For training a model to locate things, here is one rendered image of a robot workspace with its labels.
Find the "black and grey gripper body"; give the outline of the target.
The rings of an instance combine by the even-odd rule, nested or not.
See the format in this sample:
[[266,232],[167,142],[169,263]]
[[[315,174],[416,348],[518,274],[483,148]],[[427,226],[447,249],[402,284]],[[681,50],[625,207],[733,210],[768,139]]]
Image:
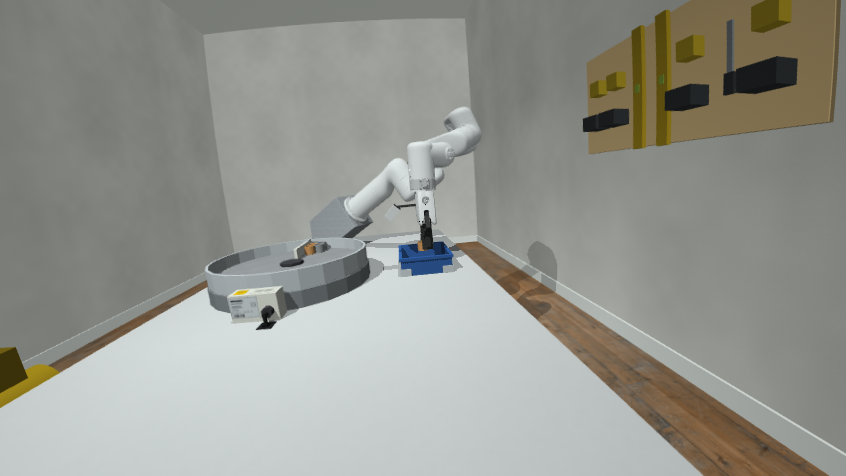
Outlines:
[[425,218],[424,218],[424,211],[425,210],[428,210],[429,219],[431,218],[431,222],[434,225],[437,224],[433,190],[436,190],[436,188],[434,188],[434,189],[422,189],[422,190],[410,190],[410,192],[415,191],[414,195],[415,195],[415,204],[416,204],[415,207],[416,207],[417,221],[418,221],[418,223],[420,222],[419,225],[421,225],[421,226],[422,226],[422,221],[423,221],[423,224],[425,224]]

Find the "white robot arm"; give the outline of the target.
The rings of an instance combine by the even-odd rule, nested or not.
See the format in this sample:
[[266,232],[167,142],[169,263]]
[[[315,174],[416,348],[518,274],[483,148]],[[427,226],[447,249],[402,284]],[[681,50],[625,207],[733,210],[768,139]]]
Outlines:
[[[445,118],[444,125],[448,133],[429,139],[428,142],[410,143],[407,146],[408,163],[401,158],[392,160],[358,194],[345,199],[345,209],[354,220],[366,221],[367,214],[389,198],[394,187],[406,202],[415,199],[414,192],[410,190],[436,188],[444,179],[442,167],[449,166],[455,157],[469,154],[476,149],[476,144],[481,139],[481,130],[472,111],[467,107],[460,107],[452,111],[447,118],[449,120]],[[435,166],[435,169],[433,165],[439,167]]]

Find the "blue open crate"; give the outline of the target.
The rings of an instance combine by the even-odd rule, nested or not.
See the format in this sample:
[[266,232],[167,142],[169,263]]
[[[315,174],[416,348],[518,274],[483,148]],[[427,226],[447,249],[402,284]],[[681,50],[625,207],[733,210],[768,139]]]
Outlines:
[[401,277],[454,272],[454,256],[445,243],[433,242],[433,247],[418,251],[418,244],[399,245]]

